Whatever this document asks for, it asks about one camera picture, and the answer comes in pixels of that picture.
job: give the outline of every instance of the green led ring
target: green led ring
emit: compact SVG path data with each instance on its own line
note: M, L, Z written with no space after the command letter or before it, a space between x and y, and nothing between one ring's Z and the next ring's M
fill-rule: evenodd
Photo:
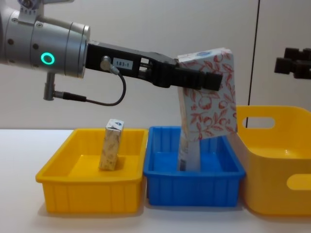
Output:
M50 57L51 61L50 62L47 62L45 60L45 57ZM53 56L53 54L51 54L50 52L45 52L44 54L41 55L41 61L50 66L50 65L53 65L55 63L55 57Z

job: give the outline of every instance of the handle hole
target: handle hole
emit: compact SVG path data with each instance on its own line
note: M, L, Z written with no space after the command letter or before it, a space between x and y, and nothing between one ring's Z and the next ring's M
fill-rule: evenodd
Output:
M287 186L294 191L311 191L311 175L296 174L287 180Z
M243 120L243 126L246 127L248 119L248 129L272 129L276 125L276 121L271 117L248 117Z

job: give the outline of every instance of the small carton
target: small carton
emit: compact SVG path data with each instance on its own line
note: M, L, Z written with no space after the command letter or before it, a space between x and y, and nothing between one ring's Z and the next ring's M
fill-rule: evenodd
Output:
M102 170L115 170L124 122L110 119L105 130L104 145L99 163Z
M220 48L181 55L178 56L178 61L183 68L223 76L219 91L178 88L182 118L181 139L188 141L180 143L178 169L184 168L180 167L183 165L188 170L188 163L191 163L189 169L200 170L200 144L195 142L237 132L234 57L230 50Z

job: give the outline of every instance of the label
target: label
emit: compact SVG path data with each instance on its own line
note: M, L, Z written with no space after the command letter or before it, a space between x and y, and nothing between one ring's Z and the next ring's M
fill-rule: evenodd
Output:
M124 60L120 58L113 59L113 66L122 69L133 69L133 61Z

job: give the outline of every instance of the yellow plastic tray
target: yellow plastic tray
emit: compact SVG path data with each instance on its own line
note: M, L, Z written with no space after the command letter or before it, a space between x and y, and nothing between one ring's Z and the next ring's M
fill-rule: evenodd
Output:
M115 171L98 169L105 129L78 129L36 175L50 213L139 209L148 130L124 129Z
M239 106L239 136L229 141L246 171L242 197L262 215L311 215L311 113L290 106ZM269 117L273 128L245 128Z

